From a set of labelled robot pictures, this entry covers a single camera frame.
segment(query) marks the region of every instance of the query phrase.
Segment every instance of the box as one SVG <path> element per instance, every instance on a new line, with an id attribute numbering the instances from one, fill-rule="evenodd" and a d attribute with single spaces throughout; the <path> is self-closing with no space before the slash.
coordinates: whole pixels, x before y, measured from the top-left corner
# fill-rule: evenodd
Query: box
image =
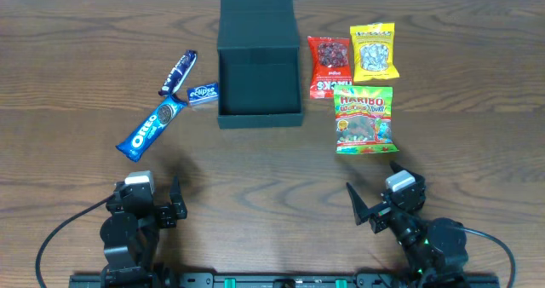
<path id="1" fill-rule="evenodd" d="M 221 129 L 301 126 L 293 0 L 221 0 Z"/>

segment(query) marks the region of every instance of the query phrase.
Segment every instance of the blue oreo package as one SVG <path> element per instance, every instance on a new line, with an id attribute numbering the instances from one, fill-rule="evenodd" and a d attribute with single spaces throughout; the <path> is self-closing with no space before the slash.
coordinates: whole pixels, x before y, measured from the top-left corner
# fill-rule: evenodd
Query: blue oreo package
<path id="1" fill-rule="evenodd" d="M 116 145 L 116 148 L 130 160 L 138 162 L 147 148 L 167 128 L 170 121 L 186 106 L 184 101 L 180 101 L 174 95 L 167 95 L 161 105 L 125 141 Z"/>
<path id="2" fill-rule="evenodd" d="M 218 99 L 220 91 L 218 83 L 206 84 L 204 86 L 188 88 L 187 99 L 190 105 L 197 105 L 207 101 L 215 101 Z"/>
<path id="3" fill-rule="evenodd" d="M 170 71 L 169 76 L 164 81 L 163 87 L 159 90 L 159 95 L 167 96 L 176 93 L 184 80 L 186 80 L 187 74 L 189 74 L 195 62 L 197 62 L 197 52 L 188 49 Z"/>

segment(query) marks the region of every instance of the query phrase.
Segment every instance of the wooden table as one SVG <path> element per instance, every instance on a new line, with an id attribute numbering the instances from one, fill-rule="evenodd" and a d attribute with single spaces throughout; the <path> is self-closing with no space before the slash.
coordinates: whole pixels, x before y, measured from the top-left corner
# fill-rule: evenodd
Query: wooden table
<path id="1" fill-rule="evenodd" d="M 517 287 L 545 280 L 545 0 L 295 0 L 305 119 L 298 128 L 219 130 L 217 104 L 187 108 L 139 163 L 115 149 L 161 101 L 186 49 L 185 87 L 217 79 L 220 0 L 0 0 L 0 283 L 36 286 L 34 259 L 63 220 L 152 170 L 174 174 L 189 217 L 158 261 L 218 273 L 400 270 L 390 232 L 356 227 L 345 182 L 379 202 L 387 162 L 428 180 L 422 216 L 505 241 Z M 332 100 L 309 100 L 306 36 L 395 21 L 393 138 L 399 153 L 337 156 Z M 63 229 L 43 257 L 49 286 L 106 264 L 104 208 Z M 507 283 L 500 247 L 468 238 L 467 271 Z"/>

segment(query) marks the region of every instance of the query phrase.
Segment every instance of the oreo cookie image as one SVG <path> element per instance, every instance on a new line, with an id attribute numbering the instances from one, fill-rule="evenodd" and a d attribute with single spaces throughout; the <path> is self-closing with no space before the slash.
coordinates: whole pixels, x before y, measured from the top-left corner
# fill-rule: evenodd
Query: oreo cookie image
<path id="1" fill-rule="evenodd" d="M 167 95 L 164 101 L 116 148 L 130 160 L 137 162 L 142 154 L 167 128 L 170 121 L 187 104 L 174 95 Z"/>
<path id="2" fill-rule="evenodd" d="M 172 109 L 169 105 L 161 105 L 158 109 L 157 115 L 161 124 L 167 124 L 172 119 Z"/>

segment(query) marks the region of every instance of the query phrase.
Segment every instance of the box lid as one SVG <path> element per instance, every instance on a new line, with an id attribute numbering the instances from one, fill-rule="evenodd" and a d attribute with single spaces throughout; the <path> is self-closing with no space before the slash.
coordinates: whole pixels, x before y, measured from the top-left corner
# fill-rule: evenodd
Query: box lid
<path id="1" fill-rule="evenodd" d="M 221 0 L 217 46 L 218 50 L 298 48 L 293 0 Z"/>

